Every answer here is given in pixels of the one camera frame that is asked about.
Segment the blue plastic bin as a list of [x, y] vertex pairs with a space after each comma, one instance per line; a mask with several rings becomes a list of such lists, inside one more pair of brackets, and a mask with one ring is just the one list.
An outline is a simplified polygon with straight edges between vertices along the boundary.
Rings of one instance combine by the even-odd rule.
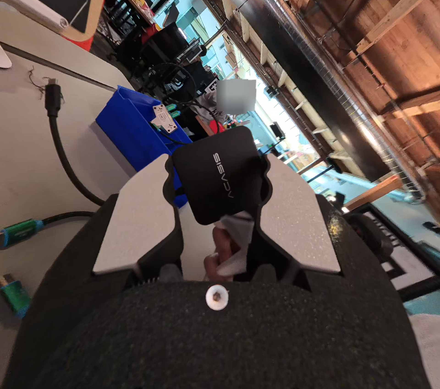
[[135, 90], [118, 86], [105, 107], [96, 117], [96, 123], [130, 163], [139, 176], [135, 181], [152, 194], [154, 201], [161, 201], [160, 192], [175, 208], [187, 204], [182, 183], [171, 155], [180, 147], [191, 144], [191, 139], [177, 124], [177, 130], [166, 133], [158, 130], [151, 120], [152, 107], [162, 104], [159, 100]]

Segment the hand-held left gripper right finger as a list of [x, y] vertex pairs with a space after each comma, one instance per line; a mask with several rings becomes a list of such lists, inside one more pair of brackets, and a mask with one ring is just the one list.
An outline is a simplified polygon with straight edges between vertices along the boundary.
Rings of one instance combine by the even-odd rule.
[[263, 158], [261, 194], [254, 225], [254, 271], [274, 268], [277, 279], [301, 272], [341, 273], [316, 194], [272, 154]]

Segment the black office chair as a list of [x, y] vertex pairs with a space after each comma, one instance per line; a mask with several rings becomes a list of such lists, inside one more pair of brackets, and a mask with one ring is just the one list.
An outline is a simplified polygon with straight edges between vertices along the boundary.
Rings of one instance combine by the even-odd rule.
[[176, 23], [172, 23], [142, 42], [140, 58], [146, 66], [174, 63], [189, 43]]

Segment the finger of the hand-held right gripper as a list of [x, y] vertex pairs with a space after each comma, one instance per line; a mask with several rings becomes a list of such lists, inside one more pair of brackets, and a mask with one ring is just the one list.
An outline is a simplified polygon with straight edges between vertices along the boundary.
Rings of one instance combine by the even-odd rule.
[[248, 212], [224, 215], [220, 221], [217, 221], [217, 228], [225, 230], [239, 247], [238, 252], [220, 263], [217, 267], [217, 274], [235, 276], [245, 273], [248, 248], [254, 230], [254, 219]]

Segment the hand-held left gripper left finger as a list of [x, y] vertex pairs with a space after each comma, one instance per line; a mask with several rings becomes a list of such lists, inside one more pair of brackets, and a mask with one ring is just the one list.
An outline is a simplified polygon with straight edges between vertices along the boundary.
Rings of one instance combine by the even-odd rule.
[[184, 249], [179, 211], [174, 204], [172, 158], [162, 154], [120, 190], [93, 273], [129, 270], [148, 281], [164, 265], [179, 261]]

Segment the person's white shirt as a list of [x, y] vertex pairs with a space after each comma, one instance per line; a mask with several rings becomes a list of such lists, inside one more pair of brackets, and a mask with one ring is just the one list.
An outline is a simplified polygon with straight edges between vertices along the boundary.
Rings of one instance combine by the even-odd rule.
[[409, 316], [421, 355], [423, 368], [431, 388], [440, 388], [440, 316], [416, 314]]

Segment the grey HDMI switch box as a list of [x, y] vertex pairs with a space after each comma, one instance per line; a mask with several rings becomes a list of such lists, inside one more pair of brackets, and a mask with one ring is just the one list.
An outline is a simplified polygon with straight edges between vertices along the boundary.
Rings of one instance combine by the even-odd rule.
[[173, 133], [177, 130], [177, 124], [171, 116], [168, 108], [163, 104], [152, 107], [154, 117], [151, 123], [162, 132]]

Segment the small black adapter box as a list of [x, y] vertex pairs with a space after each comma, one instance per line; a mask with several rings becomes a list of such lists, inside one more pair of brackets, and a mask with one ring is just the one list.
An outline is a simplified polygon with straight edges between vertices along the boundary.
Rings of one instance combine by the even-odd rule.
[[261, 203], [263, 162], [249, 128], [237, 128], [179, 147], [173, 165], [197, 223], [225, 215], [255, 217]]

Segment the orange traffic cone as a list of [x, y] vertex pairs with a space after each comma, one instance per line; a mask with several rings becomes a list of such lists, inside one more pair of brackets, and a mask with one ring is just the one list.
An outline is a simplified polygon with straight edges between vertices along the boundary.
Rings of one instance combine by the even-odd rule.
[[101, 32], [99, 30], [96, 30], [93, 36], [91, 36], [87, 40], [78, 41], [78, 46], [81, 47], [83, 50], [90, 52], [93, 42], [97, 39], [98, 35], [101, 35]]

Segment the thin dark thread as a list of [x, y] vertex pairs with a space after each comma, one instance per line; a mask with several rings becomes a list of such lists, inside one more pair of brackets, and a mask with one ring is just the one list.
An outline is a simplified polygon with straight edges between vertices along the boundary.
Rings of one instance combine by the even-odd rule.
[[45, 95], [45, 85], [36, 82], [36, 80], [34, 79], [35, 78], [34, 72], [35, 72], [35, 66], [32, 66], [32, 68], [27, 73], [29, 82], [33, 87], [35, 87], [38, 90], [39, 100], [42, 100], [43, 96]]

